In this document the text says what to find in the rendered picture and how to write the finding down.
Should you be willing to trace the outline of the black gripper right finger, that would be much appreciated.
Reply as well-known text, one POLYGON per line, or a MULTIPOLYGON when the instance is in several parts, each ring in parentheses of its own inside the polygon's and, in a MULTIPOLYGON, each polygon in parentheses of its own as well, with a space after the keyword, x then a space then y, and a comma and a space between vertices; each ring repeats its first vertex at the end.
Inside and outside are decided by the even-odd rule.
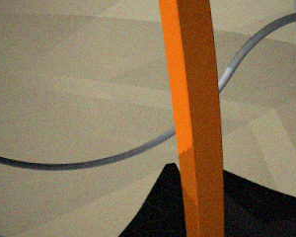
POLYGON ((296 197, 224 170, 224 237, 296 237, 296 197))

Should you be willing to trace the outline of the orange handle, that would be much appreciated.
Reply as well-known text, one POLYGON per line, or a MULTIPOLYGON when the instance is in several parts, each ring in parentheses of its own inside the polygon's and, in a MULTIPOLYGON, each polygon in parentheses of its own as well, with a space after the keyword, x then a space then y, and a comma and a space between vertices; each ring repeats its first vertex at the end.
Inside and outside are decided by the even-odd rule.
POLYGON ((222 129, 210 0, 159 0, 187 237, 224 237, 222 129))

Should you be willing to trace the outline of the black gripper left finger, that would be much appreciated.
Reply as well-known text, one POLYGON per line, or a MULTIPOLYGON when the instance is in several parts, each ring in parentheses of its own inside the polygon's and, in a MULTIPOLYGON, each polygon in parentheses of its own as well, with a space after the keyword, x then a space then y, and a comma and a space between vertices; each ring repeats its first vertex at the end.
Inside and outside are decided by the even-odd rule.
POLYGON ((180 171, 167 163, 139 212, 117 237, 187 237, 180 171))

